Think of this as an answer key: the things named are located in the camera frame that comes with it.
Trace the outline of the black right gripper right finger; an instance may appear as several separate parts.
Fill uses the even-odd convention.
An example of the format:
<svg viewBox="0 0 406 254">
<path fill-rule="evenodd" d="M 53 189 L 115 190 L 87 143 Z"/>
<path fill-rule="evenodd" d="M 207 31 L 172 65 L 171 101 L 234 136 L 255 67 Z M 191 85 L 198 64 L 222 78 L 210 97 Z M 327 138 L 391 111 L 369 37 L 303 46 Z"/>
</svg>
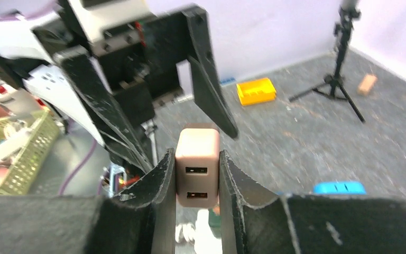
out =
<svg viewBox="0 0 406 254">
<path fill-rule="evenodd" d="M 278 195 L 219 160 L 223 253 L 406 253 L 406 201 Z"/>
</svg>

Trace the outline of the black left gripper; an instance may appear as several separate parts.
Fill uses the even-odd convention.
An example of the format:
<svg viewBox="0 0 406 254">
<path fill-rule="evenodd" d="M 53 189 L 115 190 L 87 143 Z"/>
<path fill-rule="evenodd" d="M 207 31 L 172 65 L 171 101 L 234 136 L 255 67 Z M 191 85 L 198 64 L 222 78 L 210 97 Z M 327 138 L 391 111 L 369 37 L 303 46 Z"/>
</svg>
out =
<svg viewBox="0 0 406 254">
<path fill-rule="evenodd" d="M 111 162 L 152 170 L 129 120 L 184 94 L 177 64 L 188 60 L 195 104 L 229 137 L 238 127 L 223 96 L 205 9 L 191 4 L 128 17 L 134 1 L 60 1 L 76 47 L 53 55 L 104 140 Z M 100 77 L 95 67 L 100 67 Z"/>
</svg>

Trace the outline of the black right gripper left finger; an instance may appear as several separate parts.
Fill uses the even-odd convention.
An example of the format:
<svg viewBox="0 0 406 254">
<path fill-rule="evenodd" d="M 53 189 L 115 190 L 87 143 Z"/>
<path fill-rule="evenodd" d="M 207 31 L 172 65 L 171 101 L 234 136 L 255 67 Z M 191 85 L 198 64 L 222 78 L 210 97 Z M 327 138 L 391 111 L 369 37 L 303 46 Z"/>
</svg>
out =
<svg viewBox="0 0 406 254">
<path fill-rule="evenodd" d="M 0 253 L 174 253 L 174 150 L 119 195 L 0 196 Z"/>
</svg>

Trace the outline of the small mauve cube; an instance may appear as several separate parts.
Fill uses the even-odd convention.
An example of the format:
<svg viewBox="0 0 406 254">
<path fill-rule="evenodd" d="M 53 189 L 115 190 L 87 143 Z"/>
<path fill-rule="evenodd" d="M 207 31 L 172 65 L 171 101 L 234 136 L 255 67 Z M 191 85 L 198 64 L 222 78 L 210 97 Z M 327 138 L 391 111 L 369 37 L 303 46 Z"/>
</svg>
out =
<svg viewBox="0 0 406 254">
<path fill-rule="evenodd" d="M 176 152 L 176 192 L 183 207 L 212 208 L 218 203 L 219 128 L 191 123 L 180 132 Z"/>
</svg>

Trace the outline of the light blue adapter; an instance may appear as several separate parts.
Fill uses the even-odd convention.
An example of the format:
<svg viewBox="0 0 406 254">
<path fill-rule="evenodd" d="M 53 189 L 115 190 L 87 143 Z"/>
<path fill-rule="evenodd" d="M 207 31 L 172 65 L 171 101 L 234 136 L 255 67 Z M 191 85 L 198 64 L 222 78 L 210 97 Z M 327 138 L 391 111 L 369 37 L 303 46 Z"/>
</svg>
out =
<svg viewBox="0 0 406 254">
<path fill-rule="evenodd" d="M 323 182 L 313 187 L 313 193 L 321 195 L 366 195 L 367 192 L 360 182 Z"/>
</svg>

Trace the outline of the white multicolour power strip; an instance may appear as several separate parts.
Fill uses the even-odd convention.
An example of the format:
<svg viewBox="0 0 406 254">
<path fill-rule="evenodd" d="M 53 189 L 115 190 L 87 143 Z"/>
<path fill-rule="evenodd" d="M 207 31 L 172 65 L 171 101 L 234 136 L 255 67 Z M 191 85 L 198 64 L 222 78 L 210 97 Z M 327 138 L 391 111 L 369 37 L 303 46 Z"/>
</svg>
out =
<svg viewBox="0 0 406 254">
<path fill-rule="evenodd" d="M 201 209 L 195 223 L 176 225 L 174 239 L 176 243 L 190 243 L 195 253 L 223 253 L 221 216 L 219 208 Z"/>
</svg>

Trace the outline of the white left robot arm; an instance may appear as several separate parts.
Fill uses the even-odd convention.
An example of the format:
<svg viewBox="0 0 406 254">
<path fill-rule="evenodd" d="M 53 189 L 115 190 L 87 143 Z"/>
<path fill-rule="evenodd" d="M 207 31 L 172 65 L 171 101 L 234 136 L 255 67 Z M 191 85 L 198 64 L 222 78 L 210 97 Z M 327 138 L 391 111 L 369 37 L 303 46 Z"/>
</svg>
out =
<svg viewBox="0 0 406 254">
<path fill-rule="evenodd" d="M 204 8 L 154 14 L 145 1 L 54 1 L 37 17 L 0 17 L 0 78 L 71 117 L 112 163 L 140 174 L 156 155 L 143 124 L 182 95 L 183 61 L 190 63 L 195 104 L 236 138 Z"/>
</svg>

